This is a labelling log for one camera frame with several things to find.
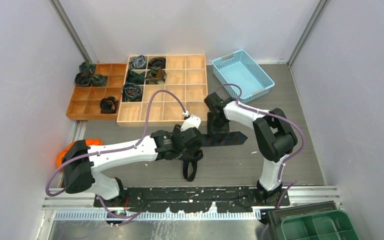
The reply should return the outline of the navy brown striped tie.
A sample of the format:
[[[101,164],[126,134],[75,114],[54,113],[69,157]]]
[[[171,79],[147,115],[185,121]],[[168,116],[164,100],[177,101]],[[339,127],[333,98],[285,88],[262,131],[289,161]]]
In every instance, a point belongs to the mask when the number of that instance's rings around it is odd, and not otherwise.
[[[183,154],[179,160],[182,163],[183,178],[192,182],[197,174],[198,161],[204,157],[201,147],[220,147],[243,145],[248,137],[240,131],[229,133],[203,134],[200,146],[189,153]]]

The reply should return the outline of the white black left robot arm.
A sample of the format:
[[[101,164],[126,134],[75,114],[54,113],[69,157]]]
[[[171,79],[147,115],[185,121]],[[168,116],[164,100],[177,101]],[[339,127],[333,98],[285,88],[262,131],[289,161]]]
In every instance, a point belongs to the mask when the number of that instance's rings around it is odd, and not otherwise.
[[[172,132],[155,131],[141,143],[88,146],[84,140],[77,141],[62,161],[64,190],[68,194],[93,193],[115,207],[121,206],[126,200],[122,181],[104,175],[103,171],[137,162],[197,162],[203,157],[203,139],[197,127],[182,130],[177,124]]]

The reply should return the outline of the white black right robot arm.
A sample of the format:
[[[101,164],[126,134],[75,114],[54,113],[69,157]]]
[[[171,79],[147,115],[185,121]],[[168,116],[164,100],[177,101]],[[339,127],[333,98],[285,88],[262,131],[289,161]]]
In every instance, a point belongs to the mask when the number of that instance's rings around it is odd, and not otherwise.
[[[299,127],[286,118],[280,108],[271,111],[248,106],[230,97],[222,99],[216,92],[204,99],[209,109],[207,125],[222,128],[237,122],[254,131],[259,152],[264,158],[262,174],[257,181],[257,198],[263,205],[271,205],[283,186],[282,174],[286,162],[297,155],[295,132]]]

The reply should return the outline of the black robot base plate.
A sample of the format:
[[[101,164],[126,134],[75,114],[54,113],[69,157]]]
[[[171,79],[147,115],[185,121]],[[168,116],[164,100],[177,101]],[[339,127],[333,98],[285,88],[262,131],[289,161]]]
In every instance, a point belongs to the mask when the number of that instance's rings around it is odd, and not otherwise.
[[[129,187],[123,196],[105,200],[104,204],[107,208],[132,212],[206,213],[214,205],[217,213],[248,213],[254,207],[275,207],[278,203],[281,207],[289,206],[289,196],[282,196],[284,191],[263,200],[253,186]]]

